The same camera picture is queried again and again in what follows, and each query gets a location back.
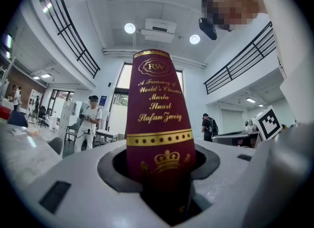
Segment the gold decorative stripe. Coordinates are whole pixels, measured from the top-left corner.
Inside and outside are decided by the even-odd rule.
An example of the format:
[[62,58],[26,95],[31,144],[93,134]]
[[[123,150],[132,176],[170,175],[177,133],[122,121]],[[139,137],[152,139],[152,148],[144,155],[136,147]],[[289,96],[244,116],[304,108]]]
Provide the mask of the gold decorative stripe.
[[167,144],[175,144],[191,140],[193,138],[192,131],[184,131],[169,134],[158,134],[149,136],[127,136],[127,145],[129,146],[159,146]]
[[164,131],[164,132],[155,132],[155,133],[142,133],[142,134],[127,134],[127,137],[131,136],[157,136],[157,135],[166,135],[166,134],[173,134],[173,133],[180,133],[180,132],[187,132],[192,131],[191,128],[187,129],[180,129],[180,130],[173,130],[173,131]]
[[170,58],[170,55],[166,54],[166,53],[163,53],[163,52],[157,52],[157,51],[144,51],[144,52],[141,52],[141,53],[137,53],[134,58],[137,58],[141,55],[146,55],[146,54],[159,54],[159,55],[163,55],[163,56],[166,56],[166,57],[169,57]]

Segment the ceiling air conditioning unit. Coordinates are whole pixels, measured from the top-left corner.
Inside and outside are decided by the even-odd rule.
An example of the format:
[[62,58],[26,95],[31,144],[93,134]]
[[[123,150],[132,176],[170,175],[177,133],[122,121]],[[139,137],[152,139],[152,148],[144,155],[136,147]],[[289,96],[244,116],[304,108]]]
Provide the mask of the ceiling air conditioning unit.
[[141,30],[141,35],[145,40],[172,43],[175,38],[177,24],[157,19],[146,19],[145,29]]

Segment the white cube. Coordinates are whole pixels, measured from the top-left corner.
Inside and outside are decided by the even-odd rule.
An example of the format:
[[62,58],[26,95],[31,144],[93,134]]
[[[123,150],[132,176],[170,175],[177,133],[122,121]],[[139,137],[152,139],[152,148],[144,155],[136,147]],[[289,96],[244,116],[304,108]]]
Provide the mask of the white cube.
[[274,108],[272,106],[264,109],[261,113],[252,119],[252,122],[259,128],[263,140],[273,138],[282,129],[282,126],[278,122]]

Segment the gold crown emblem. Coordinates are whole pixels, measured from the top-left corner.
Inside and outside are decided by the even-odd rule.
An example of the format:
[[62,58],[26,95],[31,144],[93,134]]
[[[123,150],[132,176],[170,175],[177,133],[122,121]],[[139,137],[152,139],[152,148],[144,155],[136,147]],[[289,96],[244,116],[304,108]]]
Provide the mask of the gold crown emblem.
[[155,163],[157,165],[156,172],[162,172],[169,169],[177,169],[180,164],[180,154],[178,152],[165,151],[165,154],[158,154],[155,156]]

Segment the balcony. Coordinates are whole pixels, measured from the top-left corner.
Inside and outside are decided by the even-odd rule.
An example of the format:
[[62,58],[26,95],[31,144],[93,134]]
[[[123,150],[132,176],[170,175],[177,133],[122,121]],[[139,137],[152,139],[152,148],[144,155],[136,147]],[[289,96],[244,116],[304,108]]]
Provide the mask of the balcony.
[[52,20],[60,39],[69,47],[71,53],[93,78],[100,67],[93,59],[76,30],[64,0],[39,0],[44,4],[43,12]]
[[262,31],[230,62],[204,82],[209,95],[232,80],[236,79],[276,49],[272,23],[269,22]]

